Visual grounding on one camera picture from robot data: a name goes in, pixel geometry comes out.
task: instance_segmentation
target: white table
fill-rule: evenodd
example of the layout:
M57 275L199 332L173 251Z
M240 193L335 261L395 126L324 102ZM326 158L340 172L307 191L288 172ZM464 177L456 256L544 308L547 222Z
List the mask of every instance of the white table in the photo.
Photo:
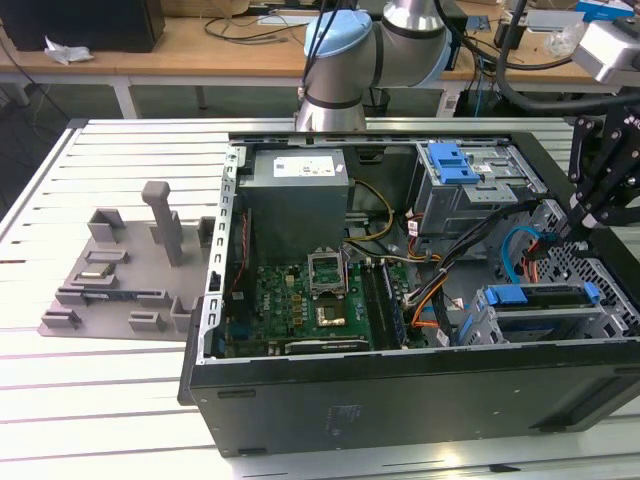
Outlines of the white table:
M565 169L571 136L551 119L385 119L369 126L532 131ZM638 400L579 434L229 463L198 411L175 400L182 344L38 335L42 312L89 236L85 222L95 207L117 207L125 220L151 220L140 191L156 178L170 183L180 218L195 222L211 214L220 183L219 155L211 153L219 139L212 133L291 129L290 120L104 120L64 132L0 223L1 479L297 479L381 471L383 478L485 478L490 464L523 469L501 473L501 480L640 475ZM637 229L619 235L640 254Z

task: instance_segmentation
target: floor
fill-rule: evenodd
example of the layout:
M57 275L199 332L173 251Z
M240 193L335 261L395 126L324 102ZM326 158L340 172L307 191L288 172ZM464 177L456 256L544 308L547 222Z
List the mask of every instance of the floor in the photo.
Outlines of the floor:
M110 87L43 87L70 118L121 118ZM297 107L294 88L208 87L205 92L210 105L206 110L198 109L193 87L135 87L133 94L146 118L291 117ZM29 86L27 93L29 106L4 102L0 108L0 218L67 124L35 86ZM439 92L429 90L395 89L390 95L386 115L393 117L434 116L439 100ZM3 97L6 100L0 87L0 101ZM485 95L481 114L496 116L490 108L491 99ZM468 108L462 115L472 116L474 110Z

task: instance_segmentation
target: green motherboard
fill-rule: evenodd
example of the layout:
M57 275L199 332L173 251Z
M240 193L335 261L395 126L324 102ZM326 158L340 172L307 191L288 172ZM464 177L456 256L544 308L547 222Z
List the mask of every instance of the green motherboard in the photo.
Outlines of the green motherboard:
M346 295L333 298L334 309L312 294L307 264L260 266L256 275L255 311L249 318L229 324L227 343L231 356L279 355L283 346L302 340L363 340L371 342L367 299L361 264L348 264ZM389 264L392 288L398 299L408 291L407 272L402 264ZM314 284L340 280L335 263L314 264Z

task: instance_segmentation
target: gray robot arm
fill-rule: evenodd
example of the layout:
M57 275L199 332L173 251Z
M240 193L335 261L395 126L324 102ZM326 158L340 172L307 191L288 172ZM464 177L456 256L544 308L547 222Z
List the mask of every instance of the gray robot arm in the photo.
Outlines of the gray robot arm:
M321 31L328 15L317 20ZM376 23L364 12L337 15L305 79L298 131L365 130L361 99L368 87L420 85L449 58L451 37L431 0L392 0ZM314 29L312 23L307 30L308 55Z

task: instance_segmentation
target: white table leg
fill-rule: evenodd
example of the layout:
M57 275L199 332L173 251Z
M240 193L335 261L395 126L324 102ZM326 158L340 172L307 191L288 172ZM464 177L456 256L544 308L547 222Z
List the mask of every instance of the white table leg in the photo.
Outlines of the white table leg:
M140 118L138 106L131 95L131 83L129 83L129 79L127 77L115 77L111 81L111 86L116 92L122 118Z
M198 99L198 108L200 110L206 110L209 105L207 105L207 97L204 94L204 87L195 87L196 88L196 98Z
M29 105L29 97L25 93L22 85L18 83L9 83L4 86L4 89L6 90L11 100L16 102L21 107L26 107L27 105Z
M438 104L438 112L436 117L451 118L456 113L458 99L462 90L456 86L447 86L440 95L440 103Z

